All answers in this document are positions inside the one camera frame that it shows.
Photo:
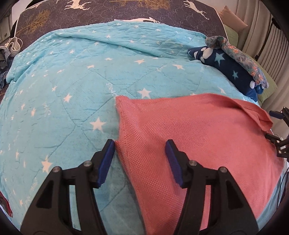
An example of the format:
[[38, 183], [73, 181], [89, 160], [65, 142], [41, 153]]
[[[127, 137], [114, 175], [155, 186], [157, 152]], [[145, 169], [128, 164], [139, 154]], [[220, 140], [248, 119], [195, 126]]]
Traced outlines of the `navy blue star garment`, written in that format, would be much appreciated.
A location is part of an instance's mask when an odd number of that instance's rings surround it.
[[261, 86], [255, 85], [255, 81], [248, 71], [221, 49], [207, 46], [190, 48], [188, 55], [219, 70], [243, 95], [255, 102], [258, 101], [258, 95], [264, 91]]

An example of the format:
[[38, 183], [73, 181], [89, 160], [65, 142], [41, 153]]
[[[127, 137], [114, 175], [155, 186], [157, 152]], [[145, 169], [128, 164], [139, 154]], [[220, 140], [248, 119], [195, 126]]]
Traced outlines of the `tan pillow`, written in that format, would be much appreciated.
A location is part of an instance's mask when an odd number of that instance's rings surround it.
[[232, 28], [237, 33], [240, 33], [248, 27], [248, 25], [235, 15], [227, 5], [219, 13], [219, 16], [225, 25]]

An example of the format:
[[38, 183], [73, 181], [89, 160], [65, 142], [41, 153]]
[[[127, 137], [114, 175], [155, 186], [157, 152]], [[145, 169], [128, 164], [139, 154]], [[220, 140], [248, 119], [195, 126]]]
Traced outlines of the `pink knit garment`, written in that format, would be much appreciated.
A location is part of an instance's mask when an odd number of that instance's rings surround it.
[[264, 137], [273, 125], [258, 105], [213, 93], [116, 98], [118, 157], [137, 196], [147, 234], [172, 234], [186, 190], [165, 154], [171, 139], [203, 167], [227, 167], [262, 228], [276, 210], [284, 161]]

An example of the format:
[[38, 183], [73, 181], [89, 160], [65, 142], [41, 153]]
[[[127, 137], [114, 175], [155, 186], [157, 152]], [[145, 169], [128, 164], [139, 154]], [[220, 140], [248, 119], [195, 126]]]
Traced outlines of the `floral patterned folded garment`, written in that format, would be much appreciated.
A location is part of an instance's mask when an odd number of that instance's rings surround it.
[[250, 76], [252, 76], [255, 86], [260, 85], [262, 89], [267, 89], [269, 87], [269, 83], [264, 73], [256, 64], [255, 60], [251, 59], [247, 54], [230, 44], [223, 36], [207, 37], [206, 45], [210, 48], [222, 49], [228, 56], [241, 65]]

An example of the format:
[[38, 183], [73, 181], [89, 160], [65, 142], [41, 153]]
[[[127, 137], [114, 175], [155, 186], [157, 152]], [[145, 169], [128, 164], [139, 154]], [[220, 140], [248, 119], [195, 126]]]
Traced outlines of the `beige curtain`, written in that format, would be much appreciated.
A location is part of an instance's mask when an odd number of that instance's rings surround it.
[[277, 90], [263, 108], [279, 110], [288, 107], [288, 39], [272, 22], [274, 16], [262, 1], [238, 1], [236, 15], [248, 27], [242, 31], [243, 52], [253, 57], [271, 76]]

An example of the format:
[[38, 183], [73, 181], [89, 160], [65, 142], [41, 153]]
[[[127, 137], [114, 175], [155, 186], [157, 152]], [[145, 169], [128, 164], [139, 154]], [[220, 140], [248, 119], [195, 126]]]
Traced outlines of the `light blue star blanket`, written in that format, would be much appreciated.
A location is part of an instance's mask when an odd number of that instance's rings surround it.
[[1, 192], [20, 227], [50, 170], [77, 166], [118, 136], [115, 99], [216, 93], [251, 101], [239, 74], [188, 57], [202, 33], [165, 24], [113, 21], [52, 31], [17, 55], [1, 102]]

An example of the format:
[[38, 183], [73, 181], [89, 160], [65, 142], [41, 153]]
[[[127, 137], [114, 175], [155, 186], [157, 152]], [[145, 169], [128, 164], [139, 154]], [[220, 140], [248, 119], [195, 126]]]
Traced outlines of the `dark deer pattern bedsheet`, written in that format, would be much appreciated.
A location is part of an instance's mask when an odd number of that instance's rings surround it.
[[31, 1], [14, 23], [11, 36], [28, 47], [44, 34], [69, 27], [138, 19], [168, 24], [206, 36], [224, 36], [217, 11], [199, 1]]

